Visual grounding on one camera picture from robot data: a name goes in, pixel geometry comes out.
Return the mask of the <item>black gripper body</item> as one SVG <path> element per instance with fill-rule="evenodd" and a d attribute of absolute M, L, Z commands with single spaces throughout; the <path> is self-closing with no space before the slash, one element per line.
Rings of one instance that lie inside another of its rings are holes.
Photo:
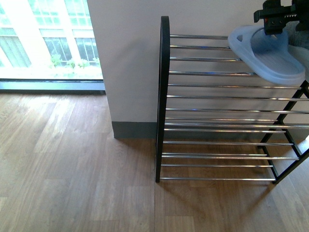
<path fill-rule="evenodd" d="M 284 14 L 283 28 L 288 22 L 298 21 L 296 31 L 309 30 L 309 1 L 293 0 L 292 5 L 288 7 L 288 11 Z"/>

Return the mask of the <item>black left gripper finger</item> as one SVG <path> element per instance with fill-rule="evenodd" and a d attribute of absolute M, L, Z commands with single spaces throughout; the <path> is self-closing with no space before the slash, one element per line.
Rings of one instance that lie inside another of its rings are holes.
<path fill-rule="evenodd" d="M 286 9 L 281 5 L 280 0 L 266 0 L 263 3 L 263 9 L 254 12 L 253 20 L 254 23 L 260 19 L 263 20 L 265 35 L 277 35 L 281 34 L 286 26 L 285 13 Z"/>

